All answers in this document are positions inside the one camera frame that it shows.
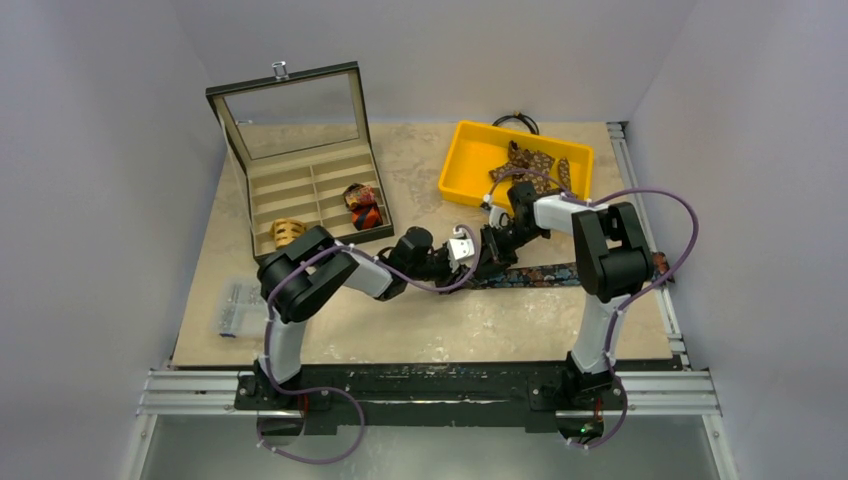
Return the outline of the navy floral tie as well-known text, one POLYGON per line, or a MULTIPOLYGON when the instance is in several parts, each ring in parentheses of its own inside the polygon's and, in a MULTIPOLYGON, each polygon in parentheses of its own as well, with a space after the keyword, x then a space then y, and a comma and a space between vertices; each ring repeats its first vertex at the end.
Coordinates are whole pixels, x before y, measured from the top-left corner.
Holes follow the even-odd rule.
POLYGON ((513 267, 482 280, 470 280, 463 289, 558 288, 579 286, 575 262, 513 267))

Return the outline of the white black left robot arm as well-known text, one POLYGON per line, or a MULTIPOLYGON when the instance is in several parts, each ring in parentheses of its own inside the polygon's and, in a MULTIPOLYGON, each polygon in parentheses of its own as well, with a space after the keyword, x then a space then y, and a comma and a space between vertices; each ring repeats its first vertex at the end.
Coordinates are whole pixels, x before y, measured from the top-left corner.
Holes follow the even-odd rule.
POLYGON ((468 283, 480 257, 480 241, 466 225, 453 229, 433 250, 426 229, 414 227, 383 254, 371 255, 314 227, 260 262, 257 278, 267 316, 262 353, 265 377, 259 395, 272 408, 297 399, 306 322, 342 288, 388 301, 407 287, 449 293, 468 283))

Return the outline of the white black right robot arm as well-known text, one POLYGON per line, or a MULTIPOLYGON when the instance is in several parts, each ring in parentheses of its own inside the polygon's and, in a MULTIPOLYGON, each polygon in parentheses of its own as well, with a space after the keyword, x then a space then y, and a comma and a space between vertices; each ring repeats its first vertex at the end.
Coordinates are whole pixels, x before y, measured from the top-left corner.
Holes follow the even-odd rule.
POLYGON ((588 205, 565 194, 539 195, 529 182, 508 190, 510 211, 489 208, 490 223, 474 247, 475 276, 483 279, 517 262, 517 250, 553 231, 573 239, 576 275, 586 293, 581 327, 569 358, 576 369, 564 376, 561 392, 576 407, 596 399, 595 374, 614 364, 616 318, 642 290, 654 262, 635 207, 629 202, 588 205))

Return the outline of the brown floral tie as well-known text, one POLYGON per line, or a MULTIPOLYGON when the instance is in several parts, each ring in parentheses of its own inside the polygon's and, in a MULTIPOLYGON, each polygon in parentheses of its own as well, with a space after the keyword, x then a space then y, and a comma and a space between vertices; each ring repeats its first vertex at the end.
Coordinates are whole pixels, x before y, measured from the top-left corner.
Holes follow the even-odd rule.
POLYGON ((514 182, 529 181, 536 193, 555 192, 559 187, 572 193, 571 170, 565 157, 555 158, 540 150, 520 147, 511 141, 507 147, 507 161, 489 171, 493 181, 511 178, 514 182))

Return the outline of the yellow plastic tray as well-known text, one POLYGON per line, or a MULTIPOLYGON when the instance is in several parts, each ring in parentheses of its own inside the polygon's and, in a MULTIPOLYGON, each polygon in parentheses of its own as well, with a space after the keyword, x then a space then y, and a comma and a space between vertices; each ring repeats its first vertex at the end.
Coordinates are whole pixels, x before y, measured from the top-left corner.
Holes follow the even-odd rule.
POLYGON ((447 201, 477 207, 485 198, 507 209, 507 190, 530 181, 540 193, 566 187, 590 197, 594 150, 583 144, 461 121, 456 127, 438 189, 447 201))

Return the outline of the orange navy rolled tie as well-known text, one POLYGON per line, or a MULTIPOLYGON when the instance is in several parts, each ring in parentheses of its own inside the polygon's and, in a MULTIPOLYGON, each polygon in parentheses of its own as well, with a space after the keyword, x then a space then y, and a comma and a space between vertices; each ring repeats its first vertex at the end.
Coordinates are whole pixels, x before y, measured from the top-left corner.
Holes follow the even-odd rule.
POLYGON ((372 186, 353 183, 345 189, 342 198, 356 230, 369 230, 384 224, 376 191, 372 186))

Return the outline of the tan patterned rolled tie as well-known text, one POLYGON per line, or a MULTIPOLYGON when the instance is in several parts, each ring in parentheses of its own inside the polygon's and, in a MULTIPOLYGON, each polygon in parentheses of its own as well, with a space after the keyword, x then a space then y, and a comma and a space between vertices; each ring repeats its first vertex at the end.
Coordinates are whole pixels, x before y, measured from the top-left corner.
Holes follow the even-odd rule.
POLYGON ((269 235, 274 243, 275 249, 282 249, 306 232, 307 225, 291 218, 279 218, 271 223, 269 235))

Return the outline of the black tie storage box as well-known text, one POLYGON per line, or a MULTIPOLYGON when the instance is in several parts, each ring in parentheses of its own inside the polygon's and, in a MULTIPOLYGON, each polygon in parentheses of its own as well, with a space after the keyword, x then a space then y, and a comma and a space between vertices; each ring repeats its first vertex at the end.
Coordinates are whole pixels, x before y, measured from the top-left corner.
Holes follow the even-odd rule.
POLYGON ((394 235, 357 62, 301 71, 278 62, 269 77, 212 86, 205 96, 235 163, 255 259, 275 250, 269 228, 279 218, 353 243, 394 235), (354 228, 342 198, 353 183, 375 189, 382 226, 354 228))

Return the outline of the clear plastic screw box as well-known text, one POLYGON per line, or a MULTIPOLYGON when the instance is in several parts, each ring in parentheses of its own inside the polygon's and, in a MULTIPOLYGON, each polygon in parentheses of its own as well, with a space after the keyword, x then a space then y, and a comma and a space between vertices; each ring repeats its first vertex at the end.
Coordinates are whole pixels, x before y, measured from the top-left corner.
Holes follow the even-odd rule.
POLYGON ((267 305, 260 283, 247 277, 227 280, 219 291, 213 330, 223 338, 261 339, 266 322, 267 305))

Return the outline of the black mounting base rail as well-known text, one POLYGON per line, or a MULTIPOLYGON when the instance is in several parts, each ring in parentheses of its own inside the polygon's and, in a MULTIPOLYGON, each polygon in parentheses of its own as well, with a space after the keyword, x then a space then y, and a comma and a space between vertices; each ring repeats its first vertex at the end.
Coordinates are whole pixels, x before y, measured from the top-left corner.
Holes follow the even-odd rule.
POLYGON ((290 413, 307 435, 341 426, 521 428, 599 438, 625 404, 607 373, 567 361, 305 365, 282 388, 261 368, 237 378, 234 407, 263 417, 290 413))

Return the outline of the aluminium frame rail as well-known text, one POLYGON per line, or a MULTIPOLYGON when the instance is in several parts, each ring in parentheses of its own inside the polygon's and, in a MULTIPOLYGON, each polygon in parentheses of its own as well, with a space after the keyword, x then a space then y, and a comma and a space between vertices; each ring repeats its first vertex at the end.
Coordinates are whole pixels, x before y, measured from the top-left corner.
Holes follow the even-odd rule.
POLYGON ((545 473, 573 478, 643 478, 649 462, 689 479, 734 479, 722 411, 706 370, 692 369, 676 313, 657 294, 671 355, 626 359, 622 383, 599 407, 558 408, 545 387, 557 362, 425 364, 309 364, 309 379, 345 388, 347 397, 321 396, 302 414, 277 406, 240 410, 235 403, 250 377, 246 366, 166 368, 148 375, 136 423, 135 455, 127 479, 259 479, 272 477, 276 451, 260 445, 296 438, 305 425, 309 445, 357 450, 333 464, 293 463, 298 478, 383 478, 414 459, 402 440, 420 441, 421 454, 479 440, 481 463, 524 478, 541 451, 562 448, 545 473))

